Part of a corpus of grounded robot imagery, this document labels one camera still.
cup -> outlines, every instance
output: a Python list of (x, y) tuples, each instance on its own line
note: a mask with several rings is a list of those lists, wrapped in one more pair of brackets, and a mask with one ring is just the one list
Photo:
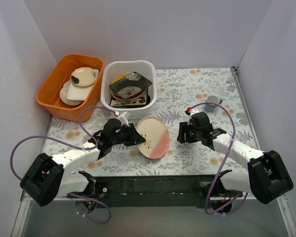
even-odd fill
[[(220, 105), (222, 103), (222, 99), (218, 98), (215, 95), (210, 95), (210, 96), (207, 97), (206, 102), (215, 103), (215, 104)], [(217, 107), (216, 105), (205, 104), (205, 110), (207, 112), (214, 111), (216, 107)]]

electrical wire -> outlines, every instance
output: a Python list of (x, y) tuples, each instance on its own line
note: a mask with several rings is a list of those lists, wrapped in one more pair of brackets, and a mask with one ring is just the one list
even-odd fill
[[(231, 136), (231, 141), (230, 141), (229, 147), (228, 147), (228, 149), (227, 149), (227, 152), (226, 152), (226, 154), (225, 154), (225, 157), (224, 157), (224, 159), (223, 159), (223, 161), (222, 161), (220, 167), (218, 168), (218, 171), (217, 171), (216, 175), (214, 176), (214, 180), (213, 180), (213, 182), (212, 182), (212, 184), (211, 184), (211, 186), (210, 186), (210, 188), (209, 188), (209, 190), (208, 190), (207, 196), (206, 196), (206, 200), (205, 200), (205, 212), (206, 212), (207, 214), (211, 215), (211, 214), (219, 213), (219, 211), (223, 210), (226, 206), (228, 206), (228, 205), (231, 204), (233, 201), (235, 201), (238, 197), (240, 197), (240, 196), (241, 196), (241, 193), (238, 193), (233, 199), (231, 199), (230, 201), (228, 201), (226, 204), (222, 205), (221, 207), (217, 208), (216, 210), (214, 210), (214, 211), (208, 211), (208, 209), (207, 209), (208, 202), (209, 202), (209, 200), (210, 200), (211, 193), (212, 193), (212, 191), (213, 191), (213, 189), (214, 189), (214, 186), (215, 186), (215, 184), (216, 184), (216, 182), (217, 182), (217, 180), (218, 180), (218, 177), (219, 177), (219, 175), (220, 175), (220, 173), (221, 173), (221, 171), (222, 171), (222, 167), (223, 167), (224, 164), (226, 163), (226, 160), (227, 160), (227, 158), (228, 158), (228, 156), (229, 156), (229, 154), (230, 154), (231, 147), (232, 147), (232, 144), (233, 144), (233, 141), (234, 141), (235, 135), (236, 135), (236, 127), (235, 127), (235, 123), (233, 122), (232, 117), (231, 117), (230, 113), (228, 112), (228, 110), (225, 109), (223, 106), (221, 106), (221, 105), (219, 105), (219, 104), (211, 103), (211, 102), (202, 102), (202, 103), (199, 103), (199, 104), (196, 104), (196, 105), (190, 107), (189, 109), (191, 110), (191, 109), (193, 109), (193, 108), (195, 108), (195, 107), (197, 107), (197, 106), (205, 105), (205, 104), (216, 105), (216, 106), (222, 108), (222, 109), (226, 112), (226, 114), (228, 115), (228, 117), (229, 117), (229, 119), (230, 119), (230, 122), (231, 122), (231, 125), (232, 125), (232, 130), (233, 130), (233, 132), (232, 132), (232, 136)], [(243, 203), (245, 202), (247, 196), (248, 196), (248, 193), (245, 194), (245, 196), (244, 196), (242, 202), (239, 204), (239, 206), (238, 206), (236, 209), (234, 209), (234, 210), (232, 210), (232, 211), (230, 211), (230, 212), (228, 212), (228, 213), (225, 213), (225, 214), (232, 214), (232, 213), (236, 212), (236, 211), (237, 211), (237, 210), (243, 205)]]
[(82, 115), (87, 112), (88, 110), (91, 110), (91, 109), (103, 109), (103, 110), (107, 110), (107, 111), (110, 111), (112, 112), (113, 114), (115, 114), (115, 111), (114, 110), (110, 110), (108, 108), (104, 108), (104, 107), (99, 107), (99, 106), (92, 106), (92, 107), (89, 107), (89, 108), (86, 108), (84, 111), (81, 112), (80, 114), (80, 117), (79, 117), (79, 125), (80, 127), (82, 128), (82, 130), (88, 134), (95, 142), (95, 146), (94, 147), (89, 147), (89, 148), (84, 148), (84, 147), (78, 147), (78, 146), (75, 146), (75, 145), (72, 145), (72, 144), (69, 144), (67, 142), (63, 142), (59, 139), (56, 139), (56, 138), (53, 138), (53, 137), (48, 137), (48, 136), (42, 136), (42, 135), (36, 135), (36, 136), (30, 136), (30, 137), (27, 137), (27, 138), (24, 138), (23, 140), (19, 141), (15, 147), (13, 148), (12, 152), (11, 152), (11, 156), (10, 156), (10, 168), (11, 168), (11, 171), (12, 173), (14, 174), (14, 176), (19, 179), (19, 180), (22, 180), (22, 178), (15, 172), (15, 169), (14, 169), (14, 166), (13, 166), (13, 156), (14, 156), (14, 153), (16, 151), (16, 149), (25, 141), (27, 140), (30, 140), (30, 139), (33, 139), (33, 138), (44, 138), (44, 139), (49, 139), (49, 140), (52, 140), (52, 141), (55, 141), (55, 142), (58, 142), (58, 143), (61, 143), (63, 145), (66, 145), (68, 147), (71, 147), (71, 148), (74, 148), (74, 149), (77, 149), (77, 150), (85, 150), (85, 151), (89, 151), (89, 150), (93, 150), (95, 148), (98, 147), (98, 141), (97, 139), (95, 139), (95, 137), (93, 137), (93, 135), (91, 133), (89, 133), (82, 125), (82, 122), (81, 122), (81, 118), (82, 118)]
[(101, 201), (98, 201), (98, 200), (96, 200), (94, 198), (83, 197), (83, 196), (80, 196), (80, 195), (77, 195), (77, 194), (73, 194), (73, 193), (68, 193), (68, 195), (70, 195), (70, 196), (72, 196), (74, 198), (82, 198), (82, 199), (85, 199), (85, 200), (88, 200), (88, 201), (96, 202), (97, 204), (100, 204), (103, 207), (105, 207), (108, 210), (108, 212), (109, 212), (109, 217), (105, 221), (99, 221), (99, 220), (93, 218), (92, 216), (90, 216), (88, 214), (85, 214), (85, 213), (83, 213), (81, 211), (78, 211), (77, 213), (79, 213), (81, 216), (86, 217), (86, 218), (90, 219), (91, 221), (93, 221), (95, 223), (98, 223), (100, 225), (106, 224), (111, 219), (111, 209), (105, 203), (103, 203)]

gray floor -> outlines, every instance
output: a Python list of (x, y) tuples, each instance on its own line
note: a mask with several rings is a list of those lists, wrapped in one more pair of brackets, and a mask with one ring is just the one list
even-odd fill
[[(91, 214), (106, 218), (107, 211)], [(286, 237), (277, 201), (268, 205), (247, 200), (238, 212), (228, 216), (207, 215), (195, 207), (119, 207), (112, 218), (98, 225), (76, 214), (74, 201), (53, 201), (39, 207), (32, 201), (25, 222), (24, 237)]]

leaf pattern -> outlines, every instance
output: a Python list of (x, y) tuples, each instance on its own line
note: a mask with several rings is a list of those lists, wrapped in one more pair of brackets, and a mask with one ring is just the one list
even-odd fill
[[(195, 104), (205, 102), (208, 95), (223, 99), (222, 105), (229, 110), (236, 125), (236, 139), (248, 146), (257, 147), (253, 132), (249, 126), (247, 114), (242, 106), (235, 81), (229, 68), (171, 69), (156, 70), (158, 97), (152, 106), (152, 116), (161, 119), (170, 133), (170, 147), (161, 159), (145, 158), (136, 146), (114, 146), (112, 151), (95, 161), (94, 165), (83, 165), (73, 172), (85, 170), (93, 176), (131, 176), (131, 175), (194, 175), (216, 173), (223, 155), (204, 147), (201, 143), (180, 144), (177, 142), (179, 123), (187, 121), (184, 111)], [(197, 108), (205, 111), (203, 106)], [(232, 132), (229, 118), (216, 109), (208, 113), (214, 127), (220, 127), (229, 134)], [(83, 124), (94, 133), (103, 129), (103, 125), (112, 114), (95, 109), (91, 119)], [(130, 120), (136, 126), (139, 120)], [(82, 145), (89, 140), (79, 124), (59, 118), (50, 121), (48, 135), (74, 145)], [(46, 140), (43, 152), (48, 155), (64, 153), (69, 147)], [(244, 169), (228, 158), (224, 169), (243, 172)]]

white wall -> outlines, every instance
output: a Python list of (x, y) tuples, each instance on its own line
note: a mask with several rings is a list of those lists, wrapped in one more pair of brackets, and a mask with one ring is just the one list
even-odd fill
[(239, 66), (239, 78), (262, 148), (282, 156), (294, 182), (296, 224), (296, 0), (274, 0)]
[[(21, 188), (9, 167), (14, 145), (22, 138), (45, 134), (49, 113), (35, 94), (55, 65), (41, 33), (22, 0), (0, 0), (0, 236), (11, 235)], [(43, 141), (22, 146), (15, 156), (23, 176)]]
[(272, 0), (24, 2), (56, 60), (79, 52), (191, 68), (239, 65)]

